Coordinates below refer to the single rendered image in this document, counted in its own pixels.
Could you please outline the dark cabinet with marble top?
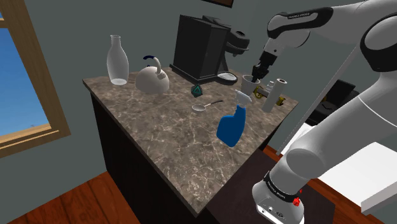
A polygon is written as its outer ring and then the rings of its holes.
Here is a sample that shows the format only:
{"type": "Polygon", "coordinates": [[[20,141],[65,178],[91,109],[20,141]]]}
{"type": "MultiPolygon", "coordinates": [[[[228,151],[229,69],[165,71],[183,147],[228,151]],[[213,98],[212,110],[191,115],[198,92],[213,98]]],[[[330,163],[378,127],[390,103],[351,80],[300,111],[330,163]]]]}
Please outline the dark cabinet with marble top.
{"type": "Polygon", "coordinates": [[[240,141],[229,147],[216,136],[222,116],[236,109],[239,84],[192,84],[166,69],[170,87],[164,94],[136,88],[136,73],[125,85],[106,76],[87,78],[106,169],[141,224],[220,224],[207,204],[256,151],[264,148],[297,101],[286,97],[272,112],[263,101],[247,106],[240,141]],[[203,112],[194,104],[206,105],[203,112]]]}

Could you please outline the clear glass bottle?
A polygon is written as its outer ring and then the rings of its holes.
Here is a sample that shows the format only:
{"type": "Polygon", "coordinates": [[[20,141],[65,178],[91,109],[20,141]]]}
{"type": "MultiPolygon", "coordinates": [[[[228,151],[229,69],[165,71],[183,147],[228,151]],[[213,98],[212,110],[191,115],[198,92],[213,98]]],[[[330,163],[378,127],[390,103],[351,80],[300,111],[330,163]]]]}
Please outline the clear glass bottle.
{"type": "Polygon", "coordinates": [[[107,56],[109,79],[114,85],[125,85],[129,78],[129,62],[119,35],[111,35],[111,48],[107,56]]]}

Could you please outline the teal polyhedron die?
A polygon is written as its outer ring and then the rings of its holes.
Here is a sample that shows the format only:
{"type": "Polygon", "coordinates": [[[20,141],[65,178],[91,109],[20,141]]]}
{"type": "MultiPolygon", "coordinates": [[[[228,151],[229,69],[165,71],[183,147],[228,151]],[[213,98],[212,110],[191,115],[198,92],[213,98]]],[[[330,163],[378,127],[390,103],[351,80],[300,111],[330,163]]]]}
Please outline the teal polyhedron die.
{"type": "Polygon", "coordinates": [[[200,97],[201,95],[203,95],[202,87],[199,84],[192,86],[190,89],[190,92],[191,92],[192,96],[194,96],[194,98],[197,98],[197,97],[200,97]]]}

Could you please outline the brass tap-shaped object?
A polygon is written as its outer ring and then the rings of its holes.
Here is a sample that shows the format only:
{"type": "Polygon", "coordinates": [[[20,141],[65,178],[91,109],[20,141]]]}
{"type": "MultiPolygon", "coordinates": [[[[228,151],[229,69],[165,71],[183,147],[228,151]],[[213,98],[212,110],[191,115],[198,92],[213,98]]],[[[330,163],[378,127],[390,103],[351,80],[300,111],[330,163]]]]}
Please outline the brass tap-shaped object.
{"type": "MultiPolygon", "coordinates": [[[[261,99],[262,97],[268,97],[268,95],[269,95],[269,91],[267,91],[267,90],[265,90],[263,87],[261,87],[261,86],[257,86],[255,89],[254,89],[254,91],[253,91],[253,93],[254,93],[254,96],[257,98],[257,99],[261,99]]],[[[276,105],[278,105],[278,106],[282,106],[283,104],[284,104],[284,101],[285,101],[286,99],[284,98],[284,97],[279,97],[279,99],[276,101],[276,105]]]]}

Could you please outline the blue spray bottle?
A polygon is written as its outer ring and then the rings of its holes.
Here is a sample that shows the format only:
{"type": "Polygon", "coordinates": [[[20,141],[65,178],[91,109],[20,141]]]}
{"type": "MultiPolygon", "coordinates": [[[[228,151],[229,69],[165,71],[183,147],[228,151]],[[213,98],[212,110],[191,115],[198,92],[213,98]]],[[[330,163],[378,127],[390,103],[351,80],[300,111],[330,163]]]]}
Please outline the blue spray bottle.
{"type": "Polygon", "coordinates": [[[252,102],[250,96],[235,90],[236,110],[233,115],[223,116],[218,124],[216,136],[229,147],[234,147],[244,131],[246,122],[246,105],[252,102]]]}

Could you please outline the small metal ladle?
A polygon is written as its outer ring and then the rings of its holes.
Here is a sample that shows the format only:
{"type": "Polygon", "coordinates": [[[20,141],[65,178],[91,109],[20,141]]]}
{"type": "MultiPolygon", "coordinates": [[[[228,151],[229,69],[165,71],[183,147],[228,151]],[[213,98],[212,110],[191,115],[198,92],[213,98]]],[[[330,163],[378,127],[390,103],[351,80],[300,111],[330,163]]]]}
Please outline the small metal ladle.
{"type": "Polygon", "coordinates": [[[206,110],[206,108],[207,108],[208,106],[210,106],[210,105],[212,105],[212,104],[219,103],[219,102],[223,102],[223,100],[214,101],[214,102],[211,102],[211,103],[206,104],[206,105],[194,104],[194,105],[192,106],[192,110],[194,110],[194,111],[196,111],[196,112],[203,112],[203,111],[206,110]]]}

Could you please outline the white paper towel roll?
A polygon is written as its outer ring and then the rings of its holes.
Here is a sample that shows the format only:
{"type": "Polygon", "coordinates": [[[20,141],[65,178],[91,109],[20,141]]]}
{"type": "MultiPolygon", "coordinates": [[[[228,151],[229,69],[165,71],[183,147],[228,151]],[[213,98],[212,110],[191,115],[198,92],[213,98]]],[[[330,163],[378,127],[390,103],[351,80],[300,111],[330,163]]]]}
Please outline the white paper towel roll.
{"type": "Polygon", "coordinates": [[[262,110],[266,113],[270,113],[272,108],[275,106],[279,96],[281,95],[284,86],[287,84],[287,81],[284,79],[278,78],[276,79],[272,90],[268,94],[268,97],[265,101],[265,103],[262,106],[262,110]]]}

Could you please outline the black coffee machine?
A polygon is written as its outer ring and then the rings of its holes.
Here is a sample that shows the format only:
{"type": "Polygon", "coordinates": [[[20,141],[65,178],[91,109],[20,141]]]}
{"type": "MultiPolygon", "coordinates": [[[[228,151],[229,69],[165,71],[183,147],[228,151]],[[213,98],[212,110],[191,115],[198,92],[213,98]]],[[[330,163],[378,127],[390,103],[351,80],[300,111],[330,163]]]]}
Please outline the black coffee machine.
{"type": "Polygon", "coordinates": [[[249,50],[247,35],[222,20],[203,16],[179,16],[178,34],[171,69],[194,84],[216,80],[235,83],[228,70],[226,53],[234,57],[249,50]]]}

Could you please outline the white cup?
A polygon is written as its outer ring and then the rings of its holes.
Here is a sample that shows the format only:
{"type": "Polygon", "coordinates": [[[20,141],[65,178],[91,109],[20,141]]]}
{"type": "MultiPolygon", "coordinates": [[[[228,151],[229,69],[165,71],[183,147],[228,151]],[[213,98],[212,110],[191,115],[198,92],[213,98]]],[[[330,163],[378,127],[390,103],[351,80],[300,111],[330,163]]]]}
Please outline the white cup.
{"type": "Polygon", "coordinates": [[[252,82],[253,77],[251,75],[243,75],[242,76],[242,85],[241,85],[241,92],[250,96],[255,88],[260,85],[260,80],[256,79],[255,82],[252,82]]]}

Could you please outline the dark robot stand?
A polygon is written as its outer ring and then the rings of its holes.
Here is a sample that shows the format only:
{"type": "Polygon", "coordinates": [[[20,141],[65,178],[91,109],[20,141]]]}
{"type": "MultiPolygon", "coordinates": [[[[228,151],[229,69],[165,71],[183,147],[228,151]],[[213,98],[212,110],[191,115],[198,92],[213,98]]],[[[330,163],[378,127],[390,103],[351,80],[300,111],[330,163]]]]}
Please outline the dark robot stand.
{"type": "MultiPolygon", "coordinates": [[[[276,161],[256,150],[207,204],[220,224],[273,224],[260,215],[254,204],[252,187],[261,181],[276,161]]],[[[304,224],[333,224],[334,203],[309,185],[303,187],[304,224]]]]}

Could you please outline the white bed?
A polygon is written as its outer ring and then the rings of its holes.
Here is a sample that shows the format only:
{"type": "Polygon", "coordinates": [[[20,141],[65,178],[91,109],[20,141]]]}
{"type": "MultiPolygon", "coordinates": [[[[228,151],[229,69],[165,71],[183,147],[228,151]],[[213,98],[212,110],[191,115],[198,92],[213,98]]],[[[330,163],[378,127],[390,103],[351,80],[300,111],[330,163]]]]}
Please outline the white bed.
{"type": "Polygon", "coordinates": [[[319,180],[360,206],[397,182],[397,134],[369,144],[319,180]]]}

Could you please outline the wooden framed window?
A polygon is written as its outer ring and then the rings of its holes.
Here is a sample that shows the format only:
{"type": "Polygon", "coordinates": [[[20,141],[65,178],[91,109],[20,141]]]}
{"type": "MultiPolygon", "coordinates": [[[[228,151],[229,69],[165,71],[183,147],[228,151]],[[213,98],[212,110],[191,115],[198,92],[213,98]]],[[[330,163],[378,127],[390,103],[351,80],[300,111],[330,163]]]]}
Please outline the wooden framed window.
{"type": "Polygon", "coordinates": [[[0,0],[0,158],[70,135],[24,0],[0,0]]]}

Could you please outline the dark framed wall picture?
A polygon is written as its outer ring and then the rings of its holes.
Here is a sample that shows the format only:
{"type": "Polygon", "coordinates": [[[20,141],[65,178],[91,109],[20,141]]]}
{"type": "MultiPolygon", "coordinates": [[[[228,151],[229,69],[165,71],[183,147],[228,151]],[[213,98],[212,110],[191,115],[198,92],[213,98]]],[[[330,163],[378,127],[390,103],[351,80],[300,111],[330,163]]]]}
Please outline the dark framed wall picture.
{"type": "Polygon", "coordinates": [[[234,0],[203,0],[208,3],[217,4],[227,8],[232,8],[234,0]]]}

